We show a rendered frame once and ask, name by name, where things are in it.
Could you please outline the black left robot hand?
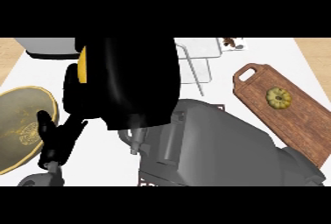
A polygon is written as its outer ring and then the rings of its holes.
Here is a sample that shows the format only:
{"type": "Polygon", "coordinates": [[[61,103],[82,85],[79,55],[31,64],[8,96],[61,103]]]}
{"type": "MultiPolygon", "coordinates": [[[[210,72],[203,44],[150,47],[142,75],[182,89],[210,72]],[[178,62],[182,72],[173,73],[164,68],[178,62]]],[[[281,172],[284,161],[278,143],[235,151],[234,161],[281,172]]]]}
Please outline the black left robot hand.
{"type": "Polygon", "coordinates": [[[37,165],[46,170],[51,162],[58,162],[59,165],[67,163],[76,141],[89,122],[79,115],[71,115],[62,125],[55,125],[45,110],[37,112],[36,117],[39,135],[45,143],[37,165]]]}

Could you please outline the yellow lemon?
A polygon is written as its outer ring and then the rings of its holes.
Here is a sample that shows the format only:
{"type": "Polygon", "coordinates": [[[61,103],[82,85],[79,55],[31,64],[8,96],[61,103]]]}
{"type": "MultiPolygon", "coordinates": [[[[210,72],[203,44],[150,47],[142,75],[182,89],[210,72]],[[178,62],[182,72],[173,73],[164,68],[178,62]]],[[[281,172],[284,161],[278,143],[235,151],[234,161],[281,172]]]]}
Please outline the yellow lemon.
{"type": "Polygon", "coordinates": [[[86,59],[86,47],[83,47],[79,61],[77,61],[77,78],[80,83],[88,83],[88,59],[86,59]]]}

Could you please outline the white brown printed card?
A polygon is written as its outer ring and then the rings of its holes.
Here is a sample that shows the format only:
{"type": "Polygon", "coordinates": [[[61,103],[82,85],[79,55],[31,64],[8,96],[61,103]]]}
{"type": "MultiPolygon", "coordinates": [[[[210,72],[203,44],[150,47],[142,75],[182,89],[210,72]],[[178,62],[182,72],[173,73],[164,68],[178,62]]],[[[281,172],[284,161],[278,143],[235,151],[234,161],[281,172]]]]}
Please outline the white brown printed card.
{"type": "Polygon", "coordinates": [[[243,51],[247,48],[244,38],[221,38],[222,50],[226,51],[243,51]]]}

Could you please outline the brown wooden cutting board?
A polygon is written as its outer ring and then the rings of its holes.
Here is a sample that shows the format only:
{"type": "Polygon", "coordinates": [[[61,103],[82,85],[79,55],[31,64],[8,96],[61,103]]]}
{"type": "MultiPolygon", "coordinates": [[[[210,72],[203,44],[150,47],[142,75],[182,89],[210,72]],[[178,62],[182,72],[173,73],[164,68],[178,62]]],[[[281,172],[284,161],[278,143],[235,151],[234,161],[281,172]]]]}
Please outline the brown wooden cutting board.
{"type": "Polygon", "coordinates": [[[263,124],[318,167],[331,155],[331,111],[269,66],[249,63],[232,77],[234,94],[263,124]],[[288,108],[275,109],[268,91],[281,88],[291,96],[288,108]]]}

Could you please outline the pale grey appliance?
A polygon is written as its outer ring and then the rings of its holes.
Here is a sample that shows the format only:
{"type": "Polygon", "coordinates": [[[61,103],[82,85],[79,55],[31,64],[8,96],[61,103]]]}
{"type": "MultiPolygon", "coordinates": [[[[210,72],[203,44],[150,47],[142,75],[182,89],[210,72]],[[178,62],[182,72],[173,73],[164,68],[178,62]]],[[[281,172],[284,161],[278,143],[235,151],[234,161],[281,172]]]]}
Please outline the pale grey appliance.
{"type": "Polygon", "coordinates": [[[74,38],[15,38],[15,41],[25,48],[33,59],[76,60],[79,58],[74,38]]]}

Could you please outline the round olive gold placemat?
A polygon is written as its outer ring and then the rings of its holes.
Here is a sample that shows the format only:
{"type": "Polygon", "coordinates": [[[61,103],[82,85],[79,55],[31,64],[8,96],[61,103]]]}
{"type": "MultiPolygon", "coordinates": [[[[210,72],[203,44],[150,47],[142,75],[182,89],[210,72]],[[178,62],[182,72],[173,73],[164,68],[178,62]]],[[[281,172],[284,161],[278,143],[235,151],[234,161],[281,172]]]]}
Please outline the round olive gold placemat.
{"type": "Polygon", "coordinates": [[[37,112],[45,110],[58,123],[58,102],[36,86],[17,87],[0,94],[0,175],[36,157],[43,148],[37,132],[37,112]]]}

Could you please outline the small yellow squash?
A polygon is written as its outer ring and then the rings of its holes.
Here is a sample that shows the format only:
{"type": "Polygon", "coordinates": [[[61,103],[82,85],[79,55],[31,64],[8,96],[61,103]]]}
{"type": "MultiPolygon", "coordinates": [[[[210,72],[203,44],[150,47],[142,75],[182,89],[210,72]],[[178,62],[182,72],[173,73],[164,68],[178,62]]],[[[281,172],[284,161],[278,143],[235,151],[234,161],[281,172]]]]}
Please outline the small yellow squash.
{"type": "Polygon", "coordinates": [[[266,101],[274,109],[287,109],[291,105],[293,97],[286,89],[274,87],[266,92],[266,101]]]}

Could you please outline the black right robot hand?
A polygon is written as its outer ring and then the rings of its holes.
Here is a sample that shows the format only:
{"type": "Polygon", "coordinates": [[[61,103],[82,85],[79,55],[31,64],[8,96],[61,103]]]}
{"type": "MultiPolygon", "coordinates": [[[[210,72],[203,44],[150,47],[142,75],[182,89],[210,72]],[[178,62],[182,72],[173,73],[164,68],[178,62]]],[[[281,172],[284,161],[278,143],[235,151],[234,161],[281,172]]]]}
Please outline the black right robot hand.
{"type": "Polygon", "coordinates": [[[79,63],[67,67],[64,110],[99,118],[110,130],[172,122],[181,97],[181,67],[173,38],[77,38],[86,47],[88,83],[79,82],[79,63]]]}

